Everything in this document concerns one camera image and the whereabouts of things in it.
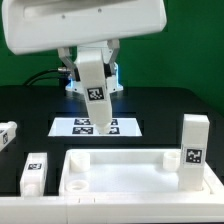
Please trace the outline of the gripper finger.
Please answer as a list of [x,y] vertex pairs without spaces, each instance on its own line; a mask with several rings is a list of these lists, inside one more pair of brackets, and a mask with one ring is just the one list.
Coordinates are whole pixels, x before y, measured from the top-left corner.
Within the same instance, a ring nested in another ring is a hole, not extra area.
[[106,42],[106,50],[104,51],[104,68],[106,77],[116,74],[115,63],[120,49],[118,39],[108,40]]
[[58,56],[63,64],[70,70],[73,81],[79,81],[79,73],[76,64],[71,59],[71,52],[69,47],[61,47],[58,49]]

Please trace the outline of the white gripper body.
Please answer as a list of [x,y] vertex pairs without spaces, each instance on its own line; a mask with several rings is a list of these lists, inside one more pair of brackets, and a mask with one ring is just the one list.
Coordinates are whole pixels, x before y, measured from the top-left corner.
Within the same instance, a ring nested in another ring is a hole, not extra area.
[[157,33],[163,0],[3,0],[3,31],[16,55]]

